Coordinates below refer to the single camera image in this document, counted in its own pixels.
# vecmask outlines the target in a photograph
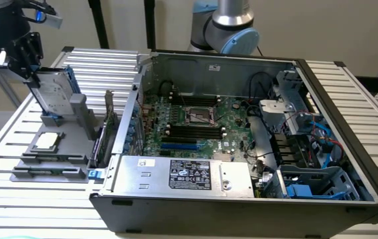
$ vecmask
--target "black cable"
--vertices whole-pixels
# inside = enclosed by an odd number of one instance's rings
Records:
[[[246,154],[247,154],[247,156],[248,157],[252,157],[252,158],[255,158],[255,159],[259,159],[259,158],[262,158],[262,157],[264,157],[264,156],[267,156],[267,155],[270,155],[270,154],[272,154],[272,153],[279,153],[279,152],[268,152],[268,153],[266,153],[266,154],[263,154],[263,155],[260,155],[260,156],[254,156],[254,155],[251,155],[250,153],[248,153],[248,149],[250,149],[250,147],[251,147],[251,145],[254,144],[254,142],[248,145],[248,147],[246,148]]]
[[[268,130],[271,136],[274,137],[275,133],[274,133],[274,131],[271,130],[271,128],[270,128],[270,126],[268,126],[268,124],[267,124],[267,122],[266,122],[266,120],[264,120],[263,113],[262,113],[262,109],[260,109],[259,106],[255,106],[255,105],[250,105],[250,106],[248,106],[248,108],[247,108],[247,116],[252,116],[252,115],[250,114],[250,109],[251,109],[252,107],[259,109],[259,114],[256,114],[256,112],[254,111],[254,112],[255,112],[255,115],[254,115],[254,116],[258,116],[258,117],[260,118],[264,127],[267,128],[267,130]]]
[[[252,74],[252,76],[250,77],[250,85],[248,85],[248,100],[251,100],[251,85],[254,83],[255,76],[258,76],[259,74],[266,74],[271,78],[271,81],[274,81],[274,76],[270,73],[264,72],[264,71],[259,71],[255,74]],[[259,83],[262,85],[262,88],[263,88],[266,96],[268,96],[268,93],[267,93],[267,91],[264,89],[264,86],[263,86],[262,82],[259,82]]]
[[[341,147],[341,145],[339,143],[335,143],[335,146],[339,146],[340,150],[341,150],[341,156],[340,156],[340,159],[339,159],[339,163],[340,163],[343,158],[344,158],[344,149],[343,149],[343,147]]]
[[[250,165],[254,165],[254,163],[250,162],[248,158],[246,158],[246,160],[247,160],[247,163],[248,163]]]
[[[159,86],[159,93],[158,93],[159,96],[163,95],[163,94],[162,94],[162,89],[163,89],[164,83],[171,83],[171,84],[174,85],[174,81],[171,81],[171,80],[163,80],[163,81],[160,82],[160,86]]]
[[[219,120],[222,120],[223,119],[223,117],[226,117],[227,116],[227,114],[228,114],[228,112],[227,113],[224,113],[223,114],[223,116],[220,116],[215,121],[218,122]]]
[[[259,50],[260,55],[264,56],[259,46],[258,46],[258,50]]]
[[[262,90],[263,90],[263,93],[264,93],[264,95],[266,95],[266,98],[268,98],[268,96],[270,96],[270,92],[267,92],[267,90],[264,89],[264,85],[263,85],[263,83],[259,81],[259,85],[260,85],[260,87],[262,87]]]

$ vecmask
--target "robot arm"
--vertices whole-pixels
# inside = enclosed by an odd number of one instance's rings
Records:
[[[36,18],[24,15],[23,9],[36,10]],[[22,80],[32,88],[39,88],[35,71],[40,68],[43,47],[40,34],[30,32],[30,21],[46,23],[56,16],[55,9],[35,0],[0,0],[0,70]]]
[[[254,20],[248,0],[198,0],[188,51],[250,55],[260,40]]]

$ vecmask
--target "blue latch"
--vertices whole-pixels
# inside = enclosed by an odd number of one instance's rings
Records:
[[[100,180],[103,179],[103,172],[98,170],[91,170],[88,175],[90,180]]]
[[[303,199],[328,199],[328,200],[340,200],[345,196],[345,192],[339,192],[335,195],[313,195],[309,185],[292,184],[287,187],[288,196],[291,198],[303,198]]]

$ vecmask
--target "slotted aluminum table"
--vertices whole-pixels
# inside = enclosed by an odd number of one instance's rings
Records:
[[[90,108],[98,114],[103,114],[106,110],[103,94],[107,89],[114,89],[115,109],[120,114],[132,86],[136,62],[136,52],[74,49],[72,52],[62,53],[54,67],[68,64],[74,67],[82,91],[88,96]],[[378,146],[376,138],[372,138],[378,137],[375,132],[378,129],[378,106],[371,103],[371,99],[360,91],[361,87],[347,69],[332,62],[309,64],[378,165]],[[130,238],[131,235],[116,235],[108,230],[88,200],[90,193],[100,189],[100,184],[10,181],[11,170],[20,161],[19,156],[26,151],[40,125],[40,107],[34,97],[28,96],[0,131],[0,237]],[[190,237],[139,235],[138,238]],[[333,237],[376,238],[378,239],[378,225],[365,224]]]

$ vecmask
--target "white wall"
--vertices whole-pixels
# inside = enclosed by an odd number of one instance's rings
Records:
[[[158,47],[186,50],[194,0],[158,0]],[[147,49],[144,1],[103,0],[112,45]],[[344,61],[378,74],[378,0],[251,0],[268,56]]]
[[[99,48],[99,40],[87,0],[48,0],[64,18],[62,29],[43,24],[31,24],[32,31],[40,32],[44,49],[43,65],[51,66],[64,46]]]

